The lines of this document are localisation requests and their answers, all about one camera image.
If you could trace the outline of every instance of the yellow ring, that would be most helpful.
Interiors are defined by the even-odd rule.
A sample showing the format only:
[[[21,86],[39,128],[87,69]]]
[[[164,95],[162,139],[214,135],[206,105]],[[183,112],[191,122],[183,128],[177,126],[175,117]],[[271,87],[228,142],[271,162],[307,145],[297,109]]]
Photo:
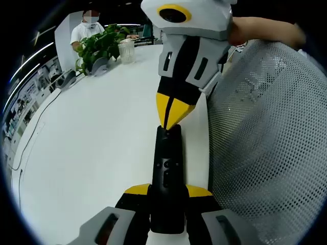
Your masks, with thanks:
[[[185,23],[185,22],[188,22],[189,20],[192,19],[192,14],[184,7],[180,6],[180,5],[177,5],[177,4],[165,4],[165,5],[162,5],[161,7],[159,7],[157,9],[157,13],[158,15],[160,15],[160,11],[161,10],[164,10],[164,9],[175,9],[181,13],[183,13],[186,17],[186,20],[182,23]]]

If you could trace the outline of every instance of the white shirt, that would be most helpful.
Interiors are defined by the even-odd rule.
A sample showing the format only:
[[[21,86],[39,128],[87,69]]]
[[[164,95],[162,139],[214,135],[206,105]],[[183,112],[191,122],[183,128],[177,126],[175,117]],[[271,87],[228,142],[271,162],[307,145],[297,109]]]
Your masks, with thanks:
[[[91,37],[95,34],[103,33],[103,32],[104,32],[104,28],[98,22],[95,23],[81,22],[72,31],[71,44],[73,42],[80,42],[84,37]]]

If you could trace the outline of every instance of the green leaves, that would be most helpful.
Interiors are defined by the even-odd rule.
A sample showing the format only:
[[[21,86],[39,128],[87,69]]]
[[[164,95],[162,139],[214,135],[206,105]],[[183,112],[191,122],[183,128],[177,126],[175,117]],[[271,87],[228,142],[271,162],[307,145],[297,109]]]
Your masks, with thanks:
[[[116,24],[109,25],[103,33],[95,34],[89,38],[83,38],[81,45],[77,48],[80,59],[83,59],[81,66],[80,59],[75,63],[77,71],[86,74],[86,68],[91,71],[94,62],[101,57],[110,59],[119,57],[118,44],[125,39],[125,34],[130,33],[126,27],[119,27]]]

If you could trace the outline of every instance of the gray mesh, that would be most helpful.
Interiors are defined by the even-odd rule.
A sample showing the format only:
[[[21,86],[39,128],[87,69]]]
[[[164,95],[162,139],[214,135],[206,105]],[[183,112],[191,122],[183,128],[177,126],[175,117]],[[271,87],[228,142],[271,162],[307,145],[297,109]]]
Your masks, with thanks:
[[[255,41],[208,101],[209,188],[267,244],[295,244],[327,195],[327,79],[281,43]]]

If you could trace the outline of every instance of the desk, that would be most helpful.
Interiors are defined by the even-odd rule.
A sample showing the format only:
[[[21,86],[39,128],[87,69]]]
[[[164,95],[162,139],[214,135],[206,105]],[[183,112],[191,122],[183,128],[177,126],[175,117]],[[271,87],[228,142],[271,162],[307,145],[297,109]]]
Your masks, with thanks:
[[[21,162],[20,197],[24,217],[45,244],[72,241],[84,222],[103,208],[114,207],[127,188],[151,183],[161,51],[162,45],[137,47],[135,63],[118,61],[100,77],[82,78],[44,111]],[[19,142],[14,167],[35,128],[37,114]],[[181,126],[186,183],[207,188],[204,95]],[[13,172],[12,179],[17,199],[19,171]],[[188,244],[185,234],[153,233],[147,244],[167,242]]]

